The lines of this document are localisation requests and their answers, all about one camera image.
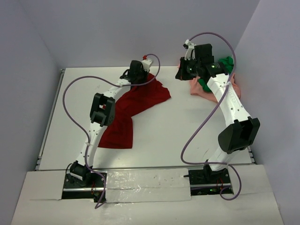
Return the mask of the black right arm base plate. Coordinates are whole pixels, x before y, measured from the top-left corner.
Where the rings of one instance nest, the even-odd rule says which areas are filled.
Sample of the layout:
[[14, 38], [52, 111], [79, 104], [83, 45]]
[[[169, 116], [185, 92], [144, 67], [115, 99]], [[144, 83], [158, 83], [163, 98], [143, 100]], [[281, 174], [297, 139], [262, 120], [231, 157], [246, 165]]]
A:
[[183, 176], [189, 179], [190, 193], [196, 195], [232, 194], [231, 180], [227, 169], [212, 171], [208, 165], [203, 169], [191, 169]]

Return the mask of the salmon pink t-shirt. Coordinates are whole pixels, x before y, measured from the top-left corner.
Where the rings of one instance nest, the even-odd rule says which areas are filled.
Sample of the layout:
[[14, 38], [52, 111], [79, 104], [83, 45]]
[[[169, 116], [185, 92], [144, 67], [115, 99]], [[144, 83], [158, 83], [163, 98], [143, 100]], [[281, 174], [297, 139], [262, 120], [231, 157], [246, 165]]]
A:
[[[207, 93], [202, 90], [201, 85], [197, 82], [198, 79], [199, 79], [199, 77], [196, 77], [193, 80], [189, 81], [190, 94], [195, 95], [195, 96], [200, 96], [200, 97], [202, 97], [206, 100], [212, 101], [212, 102], [217, 102], [217, 99], [215, 98], [215, 96], [213, 95], [212, 92]], [[233, 73], [233, 75], [231, 77], [231, 83], [232, 83], [232, 86], [233, 86], [238, 98], [240, 98], [241, 91], [240, 91], [239, 86], [235, 83], [235, 73]]]

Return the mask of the white cardboard front cover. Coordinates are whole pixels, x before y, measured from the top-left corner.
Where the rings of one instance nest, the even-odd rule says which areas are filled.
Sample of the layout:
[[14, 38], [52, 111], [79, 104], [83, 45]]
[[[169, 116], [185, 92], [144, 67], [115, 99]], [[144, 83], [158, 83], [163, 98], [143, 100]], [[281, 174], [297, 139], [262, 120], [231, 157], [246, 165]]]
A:
[[171, 182], [171, 170], [139, 171], [128, 189], [109, 183], [109, 202], [95, 208], [91, 199], [62, 199], [64, 171], [26, 174], [14, 225], [281, 225], [278, 205], [261, 165], [237, 166], [230, 172], [231, 195], [192, 196], [187, 179]]

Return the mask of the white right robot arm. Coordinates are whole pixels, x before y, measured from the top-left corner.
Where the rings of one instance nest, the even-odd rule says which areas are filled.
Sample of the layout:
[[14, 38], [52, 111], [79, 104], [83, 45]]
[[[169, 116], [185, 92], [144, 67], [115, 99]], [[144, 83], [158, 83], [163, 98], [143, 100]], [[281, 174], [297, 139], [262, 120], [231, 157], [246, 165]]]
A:
[[202, 78], [215, 96], [225, 119], [226, 127], [217, 138], [218, 148], [205, 162], [200, 175], [202, 181], [214, 183], [225, 173], [226, 166], [235, 155], [254, 142], [260, 122], [243, 107], [225, 65], [214, 61], [211, 44], [196, 45], [187, 40], [183, 46], [187, 52], [180, 59], [175, 78]]

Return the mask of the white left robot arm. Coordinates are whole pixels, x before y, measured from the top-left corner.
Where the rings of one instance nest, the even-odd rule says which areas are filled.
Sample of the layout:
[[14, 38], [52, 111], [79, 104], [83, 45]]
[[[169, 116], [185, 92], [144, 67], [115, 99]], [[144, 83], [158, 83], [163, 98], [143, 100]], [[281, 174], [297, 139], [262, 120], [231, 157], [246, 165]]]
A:
[[94, 95], [90, 110], [90, 127], [85, 132], [87, 138], [76, 161], [70, 167], [70, 175], [81, 187], [91, 183], [91, 169], [99, 141], [115, 118], [116, 101], [131, 87], [147, 82], [153, 60], [147, 58], [142, 61], [133, 60], [112, 87], [104, 93]]

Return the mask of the red t-shirt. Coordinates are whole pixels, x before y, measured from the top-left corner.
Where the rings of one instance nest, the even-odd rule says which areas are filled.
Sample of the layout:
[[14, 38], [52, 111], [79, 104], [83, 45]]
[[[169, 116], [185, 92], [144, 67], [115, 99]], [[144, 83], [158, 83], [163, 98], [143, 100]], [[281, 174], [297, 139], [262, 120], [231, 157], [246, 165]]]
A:
[[133, 147], [132, 117], [171, 98], [170, 92], [157, 79], [134, 86], [116, 102], [115, 118], [103, 133], [99, 148], [131, 149]]

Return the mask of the green t-shirt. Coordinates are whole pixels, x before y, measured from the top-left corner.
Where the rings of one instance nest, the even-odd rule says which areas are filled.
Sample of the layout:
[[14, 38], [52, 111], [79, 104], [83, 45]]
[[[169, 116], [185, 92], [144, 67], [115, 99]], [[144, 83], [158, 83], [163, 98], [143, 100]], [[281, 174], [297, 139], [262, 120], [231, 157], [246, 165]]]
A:
[[[218, 62], [221, 62], [223, 63], [223, 65], [225, 66], [225, 68], [227, 69], [228, 73], [231, 74], [232, 73], [232, 70], [234, 68], [234, 61], [233, 61], [233, 58], [228, 56], [226, 58], [220, 58], [218, 60]], [[211, 93], [211, 90], [209, 89], [209, 87], [205, 84], [204, 80], [202, 78], [199, 78], [197, 80], [197, 82], [201, 85], [202, 87], [202, 90], [204, 92], [207, 92], [207, 93]]]

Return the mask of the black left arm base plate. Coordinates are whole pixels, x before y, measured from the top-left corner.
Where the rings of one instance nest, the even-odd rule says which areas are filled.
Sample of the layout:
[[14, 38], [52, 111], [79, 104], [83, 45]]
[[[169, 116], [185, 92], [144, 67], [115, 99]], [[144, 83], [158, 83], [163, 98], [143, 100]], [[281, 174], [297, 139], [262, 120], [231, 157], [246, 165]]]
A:
[[104, 189], [104, 179], [92, 173], [87, 180], [82, 181], [75, 178], [70, 173], [65, 175], [62, 199], [90, 199], [97, 203]]

